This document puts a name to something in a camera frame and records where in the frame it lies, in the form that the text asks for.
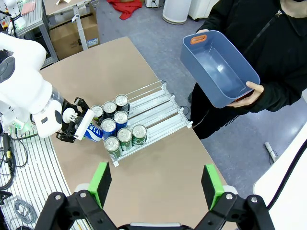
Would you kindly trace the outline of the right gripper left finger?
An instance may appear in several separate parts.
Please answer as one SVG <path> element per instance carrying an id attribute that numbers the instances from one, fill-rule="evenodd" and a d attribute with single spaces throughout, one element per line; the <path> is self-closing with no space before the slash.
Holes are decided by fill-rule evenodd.
<path id="1" fill-rule="evenodd" d="M 108 162 L 99 163 L 88 186 L 66 196 L 51 193 L 35 225 L 36 230 L 69 230 L 77 220 L 85 220 L 92 230 L 116 230 L 117 227 L 103 210 L 112 181 Z"/>

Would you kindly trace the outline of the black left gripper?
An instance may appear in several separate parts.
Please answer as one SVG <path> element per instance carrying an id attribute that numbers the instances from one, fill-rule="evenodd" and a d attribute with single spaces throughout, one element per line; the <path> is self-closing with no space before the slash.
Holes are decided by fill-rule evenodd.
<path id="1" fill-rule="evenodd" d="M 74 103 L 63 101 L 62 128 L 56 132 L 56 138 L 69 143 L 74 143 L 77 127 L 81 124 L 87 110 L 90 109 L 83 98 L 76 97 Z"/>

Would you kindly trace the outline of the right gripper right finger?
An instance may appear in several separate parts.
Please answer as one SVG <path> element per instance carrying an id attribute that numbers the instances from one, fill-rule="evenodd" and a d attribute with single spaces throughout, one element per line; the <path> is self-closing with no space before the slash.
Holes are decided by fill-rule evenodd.
<path id="1" fill-rule="evenodd" d="M 249 195 L 246 199 L 223 188 L 213 164 L 204 165 L 201 185 L 208 212 L 196 230 L 220 230 L 226 222 L 233 222 L 240 230 L 273 230 L 273 221 L 263 198 Z"/>

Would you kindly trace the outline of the person's left hand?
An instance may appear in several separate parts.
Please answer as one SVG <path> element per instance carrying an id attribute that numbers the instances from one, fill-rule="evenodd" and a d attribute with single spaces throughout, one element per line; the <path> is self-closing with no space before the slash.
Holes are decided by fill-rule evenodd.
<path id="1" fill-rule="evenodd" d="M 264 87 L 259 84 L 255 84 L 253 82 L 247 81 L 246 86 L 251 88 L 253 90 L 252 94 L 248 97 L 239 99 L 238 101 L 232 102 L 231 104 L 228 105 L 228 107 L 242 107 L 242 106 L 248 106 L 253 104 L 264 92 Z"/>

